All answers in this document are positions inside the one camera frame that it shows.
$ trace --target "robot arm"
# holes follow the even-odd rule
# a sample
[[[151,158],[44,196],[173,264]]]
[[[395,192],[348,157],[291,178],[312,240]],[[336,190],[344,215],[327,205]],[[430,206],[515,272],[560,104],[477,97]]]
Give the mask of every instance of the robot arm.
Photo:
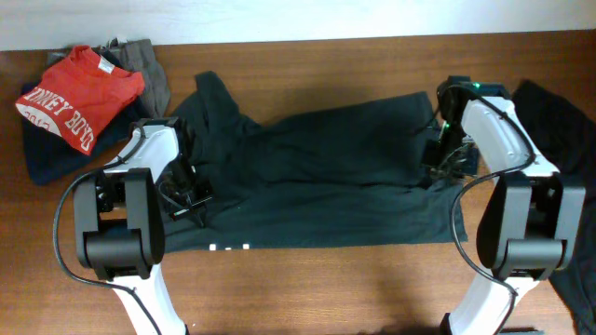
[[[439,142],[430,146],[435,162],[449,159],[465,136],[478,145],[491,173],[527,165],[532,157],[519,172],[494,179],[477,236],[481,269],[508,284],[516,296],[477,274],[440,326],[442,334],[494,334],[525,293],[570,261],[585,189],[581,181],[562,176],[539,152],[502,86],[450,77],[438,95],[446,123]]]
[[[178,118],[142,120],[118,157],[127,156],[139,145],[133,155],[83,181],[74,191],[79,262],[92,268],[100,280],[134,290],[162,334],[188,334],[188,329],[174,311],[161,273],[165,236],[155,184],[167,170],[187,198],[196,203],[205,200],[198,198],[204,194],[186,160],[193,136]],[[115,209],[125,209],[126,218],[102,218],[103,213]],[[115,293],[138,334],[157,334],[127,292],[115,289]]]

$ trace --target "black garment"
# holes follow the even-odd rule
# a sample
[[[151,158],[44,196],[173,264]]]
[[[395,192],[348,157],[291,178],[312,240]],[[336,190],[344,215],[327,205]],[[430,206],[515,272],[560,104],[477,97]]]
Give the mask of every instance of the black garment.
[[[425,93],[300,114],[272,127],[241,115],[214,73],[175,115],[195,128],[191,157],[215,199],[192,221],[166,223],[166,250],[325,248],[449,242],[460,185],[420,166],[432,117]],[[461,216],[460,238],[466,239]]]
[[[113,65],[120,67],[118,59],[109,52],[102,53],[103,57]],[[39,83],[24,85],[21,94],[35,88]],[[25,162],[29,177],[38,185],[45,185],[79,168],[84,167],[103,151],[129,135],[130,124],[139,121],[149,114],[144,110],[139,98],[127,106],[106,126],[98,136],[91,155],[80,153],[70,146],[63,138],[49,131],[33,125],[22,118],[22,141],[25,152]]]
[[[550,277],[579,334],[596,334],[596,125],[565,98],[526,81],[513,95],[517,115],[540,152],[564,174],[580,175],[586,201],[569,266]]]

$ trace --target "gray cloth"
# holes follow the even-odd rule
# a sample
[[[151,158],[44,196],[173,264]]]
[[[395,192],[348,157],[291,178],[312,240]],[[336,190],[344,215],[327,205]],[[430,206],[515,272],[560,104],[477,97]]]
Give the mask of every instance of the gray cloth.
[[[168,88],[168,78],[164,68],[157,62],[151,40],[119,43],[117,40],[102,47],[100,53],[109,50],[122,65],[124,70],[141,72],[145,82],[145,90],[141,95],[141,103],[151,117],[162,117],[168,109],[171,94]],[[50,67],[68,55],[67,52],[48,52],[47,67]]]

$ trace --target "wooden tabletop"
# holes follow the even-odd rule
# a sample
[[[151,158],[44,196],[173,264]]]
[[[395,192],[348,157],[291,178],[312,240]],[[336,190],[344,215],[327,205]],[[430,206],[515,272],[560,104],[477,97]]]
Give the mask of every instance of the wooden tabletop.
[[[449,74],[502,82],[523,78],[562,94],[596,119],[596,32],[505,33],[343,41],[156,47],[173,110],[215,71],[242,113],[261,123],[351,103],[434,90]],[[45,52],[0,53],[0,333],[131,334],[116,295],[67,278],[54,260],[51,220],[73,176],[40,187],[22,151],[20,86],[39,78]],[[105,163],[119,148],[92,166]],[[492,184],[463,202],[469,253]],[[75,259],[73,209],[61,245]],[[167,255],[169,295],[192,334],[356,334],[436,327],[463,298],[474,273],[453,244],[370,248],[195,251]],[[510,327],[572,334],[550,283],[520,302]]]

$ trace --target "white wall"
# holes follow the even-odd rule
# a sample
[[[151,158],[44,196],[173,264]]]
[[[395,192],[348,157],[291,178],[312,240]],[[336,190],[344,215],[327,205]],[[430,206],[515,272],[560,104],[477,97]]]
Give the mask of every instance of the white wall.
[[[0,50],[596,28],[596,0],[0,0]]]

